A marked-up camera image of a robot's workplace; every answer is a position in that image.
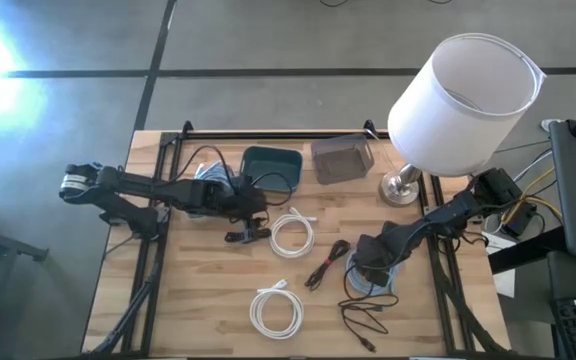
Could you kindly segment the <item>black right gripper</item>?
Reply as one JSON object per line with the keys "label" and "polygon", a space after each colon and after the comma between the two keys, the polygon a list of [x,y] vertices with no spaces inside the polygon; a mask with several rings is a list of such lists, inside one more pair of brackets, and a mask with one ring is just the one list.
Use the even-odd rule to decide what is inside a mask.
{"label": "black right gripper", "polygon": [[378,235],[362,234],[353,255],[357,271],[362,275],[370,275],[384,271],[386,265],[407,260],[412,253],[408,245],[411,233],[411,225],[385,222]]}

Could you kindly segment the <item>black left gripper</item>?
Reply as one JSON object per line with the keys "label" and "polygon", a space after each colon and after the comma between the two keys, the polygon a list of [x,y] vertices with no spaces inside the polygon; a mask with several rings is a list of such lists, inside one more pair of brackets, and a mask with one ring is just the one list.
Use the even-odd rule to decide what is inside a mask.
{"label": "black left gripper", "polygon": [[[249,175],[232,178],[235,187],[226,181],[217,195],[217,215],[233,220],[244,220],[245,231],[257,231],[264,227],[262,218],[252,218],[255,214],[267,210],[266,197],[262,190],[256,188]],[[249,244],[259,239],[256,232],[248,232],[240,241]]]}

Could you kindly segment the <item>teal plastic bin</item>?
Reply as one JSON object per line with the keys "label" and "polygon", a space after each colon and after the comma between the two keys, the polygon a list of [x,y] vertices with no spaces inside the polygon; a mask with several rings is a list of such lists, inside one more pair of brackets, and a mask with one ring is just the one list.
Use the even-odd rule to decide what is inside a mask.
{"label": "teal plastic bin", "polygon": [[267,191],[296,191],[301,180],[303,156],[297,150],[250,146],[242,155],[240,172],[253,180],[262,177],[256,186]]}

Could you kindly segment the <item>clear grey plastic bin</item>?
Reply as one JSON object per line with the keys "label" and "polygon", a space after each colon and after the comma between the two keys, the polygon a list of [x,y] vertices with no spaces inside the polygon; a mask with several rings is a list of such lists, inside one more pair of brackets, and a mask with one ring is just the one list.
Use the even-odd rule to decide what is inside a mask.
{"label": "clear grey plastic bin", "polygon": [[368,141],[361,134],[316,140],[311,153],[317,181],[322,185],[363,178],[374,165]]}

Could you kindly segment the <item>white paper sheet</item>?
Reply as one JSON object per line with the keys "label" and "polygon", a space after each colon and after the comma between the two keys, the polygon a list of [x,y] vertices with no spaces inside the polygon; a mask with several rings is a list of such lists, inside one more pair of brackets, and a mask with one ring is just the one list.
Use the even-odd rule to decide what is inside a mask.
{"label": "white paper sheet", "polygon": [[[494,234],[483,232],[483,235],[488,239],[488,245],[486,246],[488,255],[495,254],[498,251],[514,245],[513,241],[507,240]],[[515,297],[515,272],[515,269],[511,269],[495,274],[493,276],[496,291],[499,295],[508,298]]]}

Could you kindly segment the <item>black power supply box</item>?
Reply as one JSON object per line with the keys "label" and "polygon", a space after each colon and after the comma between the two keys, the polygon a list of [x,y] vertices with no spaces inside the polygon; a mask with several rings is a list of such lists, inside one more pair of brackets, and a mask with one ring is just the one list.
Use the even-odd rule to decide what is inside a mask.
{"label": "black power supply box", "polygon": [[501,231],[509,236],[518,237],[528,227],[537,213],[537,206],[530,202],[523,202],[517,210],[508,217],[501,227]]}

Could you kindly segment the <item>silver lamp with white shade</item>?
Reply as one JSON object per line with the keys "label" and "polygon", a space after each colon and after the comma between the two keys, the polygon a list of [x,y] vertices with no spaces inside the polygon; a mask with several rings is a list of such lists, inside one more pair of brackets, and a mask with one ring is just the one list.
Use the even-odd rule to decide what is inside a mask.
{"label": "silver lamp with white shade", "polygon": [[442,41],[389,111],[389,139],[404,165],[382,178],[382,199],[405,206],[419,197],[424,173],[460,177],[480,169],[537,100],[546,78],[499,37],[464,33]]}

